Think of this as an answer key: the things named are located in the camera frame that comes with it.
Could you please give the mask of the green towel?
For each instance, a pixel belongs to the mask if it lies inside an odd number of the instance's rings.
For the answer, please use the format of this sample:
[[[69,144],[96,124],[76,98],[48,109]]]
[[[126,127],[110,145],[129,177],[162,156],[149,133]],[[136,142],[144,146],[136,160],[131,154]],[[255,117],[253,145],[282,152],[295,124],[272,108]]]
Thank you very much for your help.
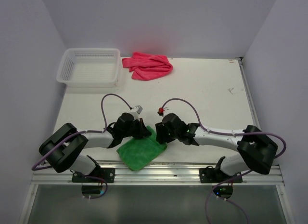
[[[122,162],[132,171],[140,171],[167,149],[167,144],[156,141],[156,131],[151,126],[146,128],[151,132],[149,137],[132,138],[117,150]]]

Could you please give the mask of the pink towel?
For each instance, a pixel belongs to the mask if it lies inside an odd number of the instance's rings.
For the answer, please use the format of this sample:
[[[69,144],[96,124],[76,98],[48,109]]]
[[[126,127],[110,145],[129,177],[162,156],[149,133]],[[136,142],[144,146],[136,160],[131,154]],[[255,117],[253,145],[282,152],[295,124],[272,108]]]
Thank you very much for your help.
[[[165,55],[134,52],[131,57],[122,59],[123,68],[128,68],[134,80],[150,81],[170,74],[173,65]]]

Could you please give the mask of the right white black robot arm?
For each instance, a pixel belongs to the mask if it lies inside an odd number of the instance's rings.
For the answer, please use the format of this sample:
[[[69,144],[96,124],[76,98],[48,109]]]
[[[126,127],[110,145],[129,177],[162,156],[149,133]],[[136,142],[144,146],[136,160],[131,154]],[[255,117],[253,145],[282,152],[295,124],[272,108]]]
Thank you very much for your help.
[[[236,155],[222,156],[214,168],[205,170],[205,176],[213,182],[225,182],[248,170],[268,175],[278,150],[277,144],[253,125],[243,130],[223,131],[203,128],[199,123],[186,124],[176,114],[168,113],[155,128],[156,141],[160,144],[178,140],[185,145],[215,146],[235,151]]]

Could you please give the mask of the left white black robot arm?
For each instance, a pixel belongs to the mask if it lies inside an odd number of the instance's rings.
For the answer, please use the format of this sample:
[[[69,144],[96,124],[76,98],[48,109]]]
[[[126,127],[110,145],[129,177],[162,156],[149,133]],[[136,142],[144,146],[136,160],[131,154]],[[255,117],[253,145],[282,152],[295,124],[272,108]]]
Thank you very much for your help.
[[[142,140],[149,136],[151,132],[136,112],[123,113],[103,131],[79,131],[73,124],[66,123],[41,144],[38,150],[42,155],[40,162],[47,161],[57,173],[71,170],[81,173],[89,182],[95,182],[100,176],[99,165],[92,157],[82,155],[83,149],[110,149],[127,137]]]

